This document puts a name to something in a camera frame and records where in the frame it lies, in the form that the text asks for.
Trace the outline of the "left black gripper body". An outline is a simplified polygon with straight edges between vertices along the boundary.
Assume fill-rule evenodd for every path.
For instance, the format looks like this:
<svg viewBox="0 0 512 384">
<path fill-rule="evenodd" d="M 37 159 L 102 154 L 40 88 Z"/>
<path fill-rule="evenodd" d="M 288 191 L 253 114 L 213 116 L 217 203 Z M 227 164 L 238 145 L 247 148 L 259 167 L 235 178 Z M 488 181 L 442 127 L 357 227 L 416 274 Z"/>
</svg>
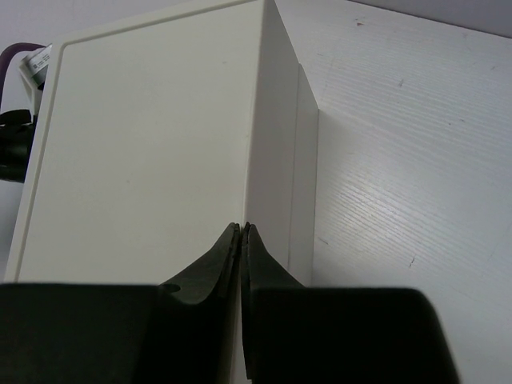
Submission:
<svg viewBox="0 0 512 384">
<path fill-rule="evenodd" d="M 1 180 L 24 183 L 35 127 L 29 110 L 1 114 Z"/>
</svg>

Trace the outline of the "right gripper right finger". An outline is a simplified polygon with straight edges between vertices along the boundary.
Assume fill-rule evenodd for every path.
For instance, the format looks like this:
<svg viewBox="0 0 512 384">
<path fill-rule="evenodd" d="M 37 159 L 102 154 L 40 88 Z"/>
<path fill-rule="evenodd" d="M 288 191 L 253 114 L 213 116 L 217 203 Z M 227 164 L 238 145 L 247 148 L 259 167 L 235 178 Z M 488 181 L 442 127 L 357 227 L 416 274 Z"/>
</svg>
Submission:
<svg viewBox="0 0 512 384">
<path fill-rule="evenodd" d="M 242 345 L 246 376 L 255 377 L 255 300 L 257 291 L 262 289 L 303 288 L 281 264 L 267 251 L 256 225 L 247 222 L 242 233 L 241 243 L 241 308 Z"/>
</svg>

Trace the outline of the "white drawer cabinet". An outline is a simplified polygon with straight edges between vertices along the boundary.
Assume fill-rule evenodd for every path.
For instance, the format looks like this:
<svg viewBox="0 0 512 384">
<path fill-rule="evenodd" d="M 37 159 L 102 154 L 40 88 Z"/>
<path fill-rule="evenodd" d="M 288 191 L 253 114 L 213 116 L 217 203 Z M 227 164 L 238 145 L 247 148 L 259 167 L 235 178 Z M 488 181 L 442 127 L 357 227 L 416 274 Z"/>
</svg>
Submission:
<svg viewBox="0 0 512 384">
<path fill-rule="evenodd" d="M 160 285 L 240 225 L 227 383 L 308 383 L 318 105 L 273 1 L 194 1 L 54 44 L 1 286 L 4 383 L 164 383 Z M 256 225 L 303 288 L 255 300 Z"/>
</svg>

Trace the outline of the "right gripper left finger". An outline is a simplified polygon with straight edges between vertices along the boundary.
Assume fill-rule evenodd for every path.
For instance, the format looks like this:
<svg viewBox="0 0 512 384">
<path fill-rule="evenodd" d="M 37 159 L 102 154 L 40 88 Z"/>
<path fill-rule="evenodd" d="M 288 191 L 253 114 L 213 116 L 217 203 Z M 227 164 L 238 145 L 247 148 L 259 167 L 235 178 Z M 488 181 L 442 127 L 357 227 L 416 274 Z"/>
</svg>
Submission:
<svg viewBox="0 0 512 384">
<path fill-rule="evenodd" d="M 164 383 L 227 383 L 234 339 L 240 225 L 160 285 L 155 373 Z"/>
</svg>

